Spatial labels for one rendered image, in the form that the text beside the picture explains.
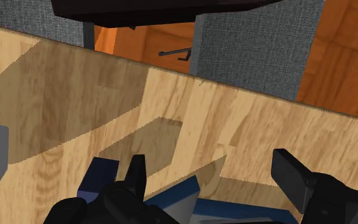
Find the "blue and grey box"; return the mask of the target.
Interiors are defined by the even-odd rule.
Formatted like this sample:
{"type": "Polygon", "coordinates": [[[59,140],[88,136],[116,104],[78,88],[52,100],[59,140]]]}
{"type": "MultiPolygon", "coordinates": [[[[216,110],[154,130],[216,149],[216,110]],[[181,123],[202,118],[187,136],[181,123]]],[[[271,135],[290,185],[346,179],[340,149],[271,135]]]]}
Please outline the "blue and grey box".
{"type": "Polygon", "coordinates": [[[146,200],[163,209],[180,224],[249,224],[278,221],[299,224],[288,210],[201,199],[196,176],[192,176],[146,200]]]}

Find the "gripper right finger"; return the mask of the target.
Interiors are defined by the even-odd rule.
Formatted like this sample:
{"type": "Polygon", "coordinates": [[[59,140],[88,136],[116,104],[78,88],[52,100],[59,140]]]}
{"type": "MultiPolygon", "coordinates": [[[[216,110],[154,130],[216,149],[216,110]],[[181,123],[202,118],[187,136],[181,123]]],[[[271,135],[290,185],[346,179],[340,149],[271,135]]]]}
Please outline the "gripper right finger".
{"type": "Polygon", "coordinates": [[[274,149],[271,176],[303,215],[301,224],[358,224],[358,190],[312,172],[285,149],[274,149]]]}

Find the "dark navy block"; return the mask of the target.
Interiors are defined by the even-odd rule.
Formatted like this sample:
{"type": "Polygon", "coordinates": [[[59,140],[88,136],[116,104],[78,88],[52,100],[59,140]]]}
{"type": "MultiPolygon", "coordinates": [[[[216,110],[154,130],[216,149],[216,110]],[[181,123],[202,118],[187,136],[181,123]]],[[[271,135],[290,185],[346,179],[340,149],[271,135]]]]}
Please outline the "dark navy block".
{"type": "Polygon", "coordinates": [[[104,185],[115,181],[118,166],[118,160],[93,157],[79,185],[77,197],[85,199],[87,203],[95,200],[104,185]]]}

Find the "light wooden table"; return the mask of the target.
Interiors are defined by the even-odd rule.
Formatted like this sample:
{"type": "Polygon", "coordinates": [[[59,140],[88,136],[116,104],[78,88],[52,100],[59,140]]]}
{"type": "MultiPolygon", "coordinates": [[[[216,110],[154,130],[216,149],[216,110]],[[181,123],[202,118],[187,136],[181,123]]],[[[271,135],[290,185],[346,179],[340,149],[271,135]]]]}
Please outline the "light wooden table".
{"type": "Polygon", "coordinates": [[[358,189],[358,119],[0,28],[0,125],[10,132],[0,224],[42,224],[93,157],[146,156],[146,197],[194,174],[203,198],[287,209],[285,148],[358,189]]]}

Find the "thin black bar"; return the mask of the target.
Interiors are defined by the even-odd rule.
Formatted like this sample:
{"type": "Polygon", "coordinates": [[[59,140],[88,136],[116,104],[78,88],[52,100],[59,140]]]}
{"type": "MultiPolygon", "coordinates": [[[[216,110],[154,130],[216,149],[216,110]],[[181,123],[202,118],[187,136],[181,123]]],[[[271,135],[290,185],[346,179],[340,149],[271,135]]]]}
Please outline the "thin black bar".
{"type": "Polygon", "coordinates": [[[179,57],[178,60],[188,61],[189,58],[191,57],[191,50],[192,50],[192,48],[183,48],[183,49],[180,49],[180,50],[172,50],[172,51],[167,51],[167,52],[160,51],[160,52],[158,52],[158,55],[161,57],[161,56],[173,55],[173,54],[177,54],[177,53],[186,52],[187,55],[185,56],[185,58],[179,57]]]}

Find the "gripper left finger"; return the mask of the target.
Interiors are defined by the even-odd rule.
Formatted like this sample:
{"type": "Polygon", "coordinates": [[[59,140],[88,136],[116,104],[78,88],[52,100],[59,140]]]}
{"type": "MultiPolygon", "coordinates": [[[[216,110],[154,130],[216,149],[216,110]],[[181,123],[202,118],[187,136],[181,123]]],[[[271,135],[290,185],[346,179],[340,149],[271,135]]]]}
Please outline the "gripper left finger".
{"type": "Polygon", "coordinates": [[[134,155],[123,181],[104,185],[89,203],[80,197],[52,206],[43,224],[179,224],[156,205],[144,203],[145,156],[134,155]]]}

